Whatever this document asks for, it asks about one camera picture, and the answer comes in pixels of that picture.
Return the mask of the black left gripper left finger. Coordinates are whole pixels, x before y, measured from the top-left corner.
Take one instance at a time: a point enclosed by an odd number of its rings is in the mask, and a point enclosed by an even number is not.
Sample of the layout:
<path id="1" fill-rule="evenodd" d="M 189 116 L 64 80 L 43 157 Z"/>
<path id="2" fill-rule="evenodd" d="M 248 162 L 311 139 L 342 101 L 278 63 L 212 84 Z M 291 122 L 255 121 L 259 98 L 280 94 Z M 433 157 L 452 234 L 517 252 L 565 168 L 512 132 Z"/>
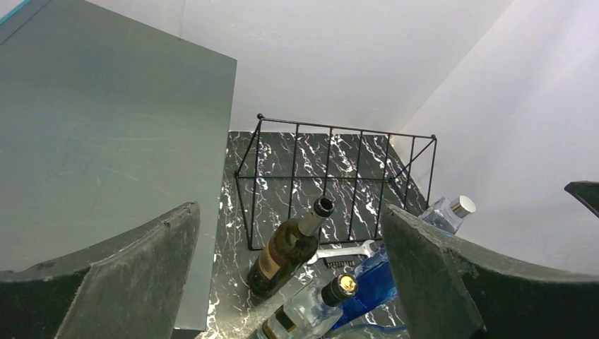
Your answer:
<path id="1" fill-rule="evenodd" d="M 169 338 L 201 209 L 180 206 L 79 251 L 1 273 L 2 338 Z"/>

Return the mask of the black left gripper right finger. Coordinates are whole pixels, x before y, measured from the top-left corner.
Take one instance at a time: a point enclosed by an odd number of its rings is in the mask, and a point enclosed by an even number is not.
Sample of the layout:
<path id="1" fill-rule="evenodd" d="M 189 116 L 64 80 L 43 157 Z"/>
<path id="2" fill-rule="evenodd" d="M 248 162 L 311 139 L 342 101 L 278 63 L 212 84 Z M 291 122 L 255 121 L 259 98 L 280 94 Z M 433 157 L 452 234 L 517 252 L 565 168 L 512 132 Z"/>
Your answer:
<path id="1" fill-rule="evenodd" d="M 521 261 L 397 206 L 381 218 L 412 338 L 597 338 L 598 277 Z"/>

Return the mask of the blue square water bottle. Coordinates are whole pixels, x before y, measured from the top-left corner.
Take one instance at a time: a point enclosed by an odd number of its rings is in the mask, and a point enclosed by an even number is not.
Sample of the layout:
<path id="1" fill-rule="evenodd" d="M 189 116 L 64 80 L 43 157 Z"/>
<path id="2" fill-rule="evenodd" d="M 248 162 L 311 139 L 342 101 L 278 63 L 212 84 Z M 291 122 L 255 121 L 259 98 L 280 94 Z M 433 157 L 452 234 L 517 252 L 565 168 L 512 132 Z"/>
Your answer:
<path id="1" fill-rule="evenodd" d="M 340 305 L 343 314 L 333 325 L 332 330 L 344 326 L 398 296 L 384 245 L 356 266 L 353 275 L 358 284 L 358 291 Z"/>

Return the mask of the clear square liquor bottle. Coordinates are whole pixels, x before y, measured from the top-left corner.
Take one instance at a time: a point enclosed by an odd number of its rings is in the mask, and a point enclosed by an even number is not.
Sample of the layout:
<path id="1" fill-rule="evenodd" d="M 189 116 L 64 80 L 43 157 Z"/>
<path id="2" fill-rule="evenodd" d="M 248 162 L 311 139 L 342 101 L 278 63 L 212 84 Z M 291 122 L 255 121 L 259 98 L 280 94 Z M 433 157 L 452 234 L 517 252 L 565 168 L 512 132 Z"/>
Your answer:
<path id="1" fill-rule="evenodd" d="M 307 283 L 277 308 L 255 331 L 257 338 L 321 338 L 343 315 L 341 304 L 354 297 L 358 282 L 354 275 L 337 275 L 324 284 Z"/>

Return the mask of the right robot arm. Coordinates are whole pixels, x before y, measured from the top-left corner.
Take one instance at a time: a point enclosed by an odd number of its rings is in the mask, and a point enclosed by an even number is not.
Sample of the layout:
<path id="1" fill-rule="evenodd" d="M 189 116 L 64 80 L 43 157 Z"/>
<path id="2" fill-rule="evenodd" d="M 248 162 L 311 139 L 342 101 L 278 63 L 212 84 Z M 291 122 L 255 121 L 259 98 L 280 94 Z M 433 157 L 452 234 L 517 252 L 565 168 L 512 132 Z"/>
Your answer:
<path id="1" fill-rule="evenodd" d="M 592 214 L 599 216 L 599 183 L 592 181 L 570 182 L 564 190 L 582 203 Z"/>

